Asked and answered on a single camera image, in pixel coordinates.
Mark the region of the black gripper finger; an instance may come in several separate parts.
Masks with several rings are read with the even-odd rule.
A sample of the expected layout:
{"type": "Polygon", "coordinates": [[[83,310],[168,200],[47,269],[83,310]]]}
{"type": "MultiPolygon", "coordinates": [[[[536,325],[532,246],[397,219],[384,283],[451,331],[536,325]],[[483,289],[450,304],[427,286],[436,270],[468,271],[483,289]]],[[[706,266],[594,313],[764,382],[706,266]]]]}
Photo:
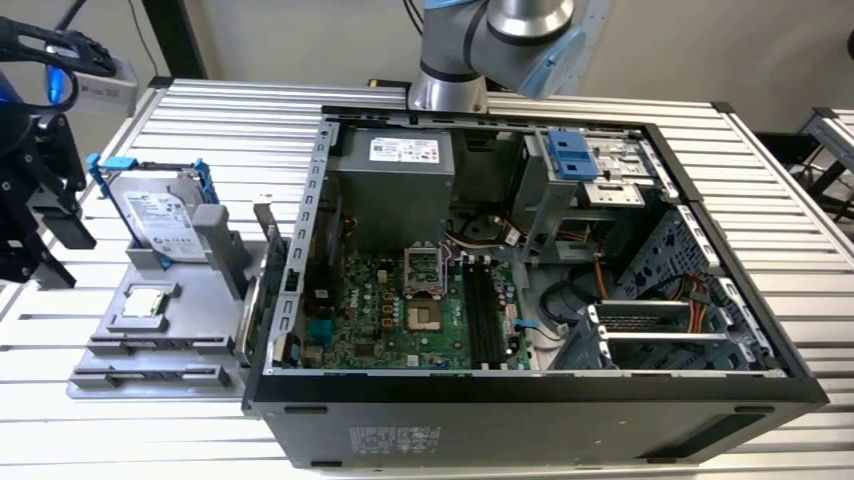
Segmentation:
{"type": "Polygon", "coordinates": [[[33,121],[33,127],[29,173],[37,187],[29,206],[68,249],[93,249],[96,240],[83,225],[77,200],[87,179],[68,119],[64,114],[44,115],[33,121]]]}
{"type": "Polygon", "coordinates": [[[35,281],[43,289],[76,285],[75,277],[49,253],[36,232],[20,238],[1,235],[1,280],[19,284],[35,281]]]}

